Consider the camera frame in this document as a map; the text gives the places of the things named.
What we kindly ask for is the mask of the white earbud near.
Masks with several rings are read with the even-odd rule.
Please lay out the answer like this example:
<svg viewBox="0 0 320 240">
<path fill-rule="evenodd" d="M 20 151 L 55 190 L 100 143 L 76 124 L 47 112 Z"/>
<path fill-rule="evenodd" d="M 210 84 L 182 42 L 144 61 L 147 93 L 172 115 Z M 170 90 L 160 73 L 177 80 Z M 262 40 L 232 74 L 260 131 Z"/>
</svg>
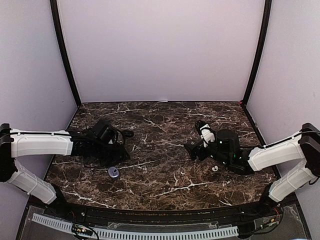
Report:
<svg viewBox="0 0 320 240">
<path fill-rule="evenodd" d="M 218 168 L 218 166 L 214 166 L 214 167 L 212 167 L 212 171 L 213 171 L 213 172 L 217 172 L 217 171 L 218 171 L 218 169 L 219 169 L 219 168 Z"/>
</svg>

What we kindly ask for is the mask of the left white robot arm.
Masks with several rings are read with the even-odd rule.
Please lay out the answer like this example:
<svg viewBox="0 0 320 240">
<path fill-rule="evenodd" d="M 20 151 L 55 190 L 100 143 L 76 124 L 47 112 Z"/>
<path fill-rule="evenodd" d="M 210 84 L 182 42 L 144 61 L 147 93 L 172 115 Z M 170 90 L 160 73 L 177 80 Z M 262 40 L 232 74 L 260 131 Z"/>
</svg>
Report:
<svg viewBox="0 0 320 240">
<path fill-rule="evenodd" d="M 131 130 L 119 130 L 105 120 L 84 130 L 27 131 L 0 126 L 0 181 L 16 186 L 46 205 L 60 218 L 67 218 L 70 206 L 59 187 L 45 182 L 26 169 L 17 159 L 26 156 L 82 156 L 98 159 L 111 166 L 130 159 L 125 148 Z"/>
</svg>

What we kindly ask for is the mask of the purple charging case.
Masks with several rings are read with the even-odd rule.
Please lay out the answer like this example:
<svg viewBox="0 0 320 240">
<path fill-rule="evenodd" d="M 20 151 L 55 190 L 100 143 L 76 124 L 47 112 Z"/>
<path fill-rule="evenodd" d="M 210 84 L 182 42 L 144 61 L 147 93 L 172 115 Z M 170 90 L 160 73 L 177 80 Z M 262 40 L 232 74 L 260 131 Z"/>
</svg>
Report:
<svg viewBox="0 0 320 240">
<path fill-rule="evenodd" d="M 107 173 L 110 176 L 110 178 L 113 180 L 117 180 L 120 178 L 120 171 L 115 166 L 109 167 L 107 170 Z"/>
</svg>

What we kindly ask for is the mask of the black frame post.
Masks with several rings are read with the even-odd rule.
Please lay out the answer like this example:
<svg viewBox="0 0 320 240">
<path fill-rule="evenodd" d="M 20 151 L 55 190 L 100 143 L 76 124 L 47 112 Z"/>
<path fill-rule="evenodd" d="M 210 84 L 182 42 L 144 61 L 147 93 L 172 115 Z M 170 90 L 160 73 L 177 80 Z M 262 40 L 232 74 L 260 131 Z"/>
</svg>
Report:
<svg viewBox="0 0 320 240">
<path fill-rule="evenodd" d="M 58 1 L 57 0 L 50 0 L 50 8 L 51 8 L 51 15 L 53 20 L 53 25 L 55 29 L 55 35 L 59 47 L 60 56 L 62 59 L 63 67 L 66 73 L 66 77 L 68 80 L 68 84 L 73 96 L 73 99 L 75 101 L 75 104 L 77 107 L 80 107 L 82 105 L 82 101 L 76 86 L 76 82 L 73 76 L 71 64 L 69 61 L 69 56 L 67 53 L 66 43 L 64 39 L 62 24 L 60 20 L 60 14 L 58 9 Z"/>
<path fill-rule="evenodd" d="M 256 80 L 256 76 L 258 73 L 258 69 L 260 66 L 260 61 L 261 57 L 263 54 L 263 49 L 265 45 L 265 40 L 267 36 L 267 31 L 268 31 L 268 25 L 269 25 L 269 20 L 270 20 L 270 15 L 271 15 L 271 8 L 272 8 L 272 0 L 265 0 L 264 1 L 264 9 L 263 9 L 263 15 L 262 15 L 262 20 L 261 20 L 261 26 L 260 26 L 260 31 L 259 31 L 259 37 L 258 37 L 258 42 L 257 42 L 257 47 L 253 59 L 253 64 L 252 68 L 250 71 L 248 83 L 244 92 L 243 99 L 241 100 L 241 106 L 243 108 L 246 108 L 254 87 L 254 83 Z"/>
</svg>

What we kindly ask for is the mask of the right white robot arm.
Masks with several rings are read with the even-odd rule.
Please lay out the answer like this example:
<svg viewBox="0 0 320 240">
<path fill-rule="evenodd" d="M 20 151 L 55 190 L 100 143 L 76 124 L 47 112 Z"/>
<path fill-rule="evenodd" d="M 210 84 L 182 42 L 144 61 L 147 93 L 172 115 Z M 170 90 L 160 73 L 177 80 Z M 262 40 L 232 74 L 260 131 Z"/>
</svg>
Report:
<svg viewBox="0 0 320 240">
<path fill-rule="evenodd" d="M 299 163 L 264 190 L 255 213 L 266 217 L 275 205 L 305 184 L 320 178 L 320 131 L 310 123 L 278 142 L 262 146 L 241 146 L 239 136 L 230 129 L 214 131 L 199 120 L 195 123 L 201 138 L 196 144 L 185 144 L 192 160 L 208 157 L 222 163 L 227 170 L 241 176 L 251 175 L 270 166 L 298 160 Z"/>
</svg>

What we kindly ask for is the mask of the right black frame post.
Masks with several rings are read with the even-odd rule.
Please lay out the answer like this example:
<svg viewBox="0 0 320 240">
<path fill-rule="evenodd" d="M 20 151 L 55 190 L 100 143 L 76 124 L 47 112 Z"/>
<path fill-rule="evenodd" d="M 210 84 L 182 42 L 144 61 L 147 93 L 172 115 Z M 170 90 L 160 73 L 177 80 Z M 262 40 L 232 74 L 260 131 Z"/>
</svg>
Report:
<svg viewBox="0 0 320 240">
<path fill-rule="evenodd" d="M 267 36 L 267 31 L 268 31 L 268 25 L 269 25 L 269 20 L 270 20 L 270 15 L 271 15 L 271 8 L 272 8 L 272 0 L 265 0 L 264 1 L 264 9 L 263 9 L 263 15 L 262 15 L 262 20 L 261 20 L 261 26 L 260 26 L 260 31 L 259 31 L 259 37 L 258 37 L 258 42 L 257 42 L 257 47 L 253 59 L 253 64 L 252 68 L 250 71 L 248 83 L 244 92 L 243 99 L 241 100 L 241 106 L 243 108 L 246 108 L 254 87 L 254 83 L 256 80 L 256 76 L 258 73 L 258 69 L 260 66 L 260 61 L 261 57 L 263 54 L 263 49 L 265 45 L 265 40 Z"/>
</svg>

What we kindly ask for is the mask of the black earbud charging case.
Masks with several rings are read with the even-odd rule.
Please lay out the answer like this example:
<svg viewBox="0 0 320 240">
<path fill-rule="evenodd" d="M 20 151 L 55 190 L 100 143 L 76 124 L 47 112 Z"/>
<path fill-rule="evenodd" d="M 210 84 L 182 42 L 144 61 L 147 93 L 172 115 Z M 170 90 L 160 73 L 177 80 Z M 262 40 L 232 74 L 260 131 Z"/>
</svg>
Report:
<svg viewBox="0 0 320 240">
<path fill-rule="evenodd" d="M 132 130 L 123 130 L 122 135 L 126 138 L 132 138 L 134 136 L 134 132 Z"/>
</svg>

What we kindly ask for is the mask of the left black frame post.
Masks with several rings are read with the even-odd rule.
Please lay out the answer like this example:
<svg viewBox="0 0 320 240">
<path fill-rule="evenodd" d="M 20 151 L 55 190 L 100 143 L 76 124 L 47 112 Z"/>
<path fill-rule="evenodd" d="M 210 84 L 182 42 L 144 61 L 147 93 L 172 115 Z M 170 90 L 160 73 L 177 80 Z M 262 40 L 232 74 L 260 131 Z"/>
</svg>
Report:
<svg viewBox="0 0 320 240">
<path fill-rule="evenodd" d="M 62 59 L 63 67 L 66 73 L 66 77 L 68 80 L 68 84 L 73 96 L 73 99 L 75 101 L 75 104 L 77 107 L 80 107 L 82 105 L 82 101 L 76 86 L 76 82 L 73 76 L 71 64 L 69 61 L 69 56 L 67 53 L 66 43 L 64 39 L 62 24 L 60 20 L 60 14 L 58 9 L 58 1 L 57 0 L 50 0 L 50 8 L 51 8 L 51 15 L 53 20 L 53 25 L 55 29 L 55 35 L 59 47 L 60 56 Z"/>
</svg>

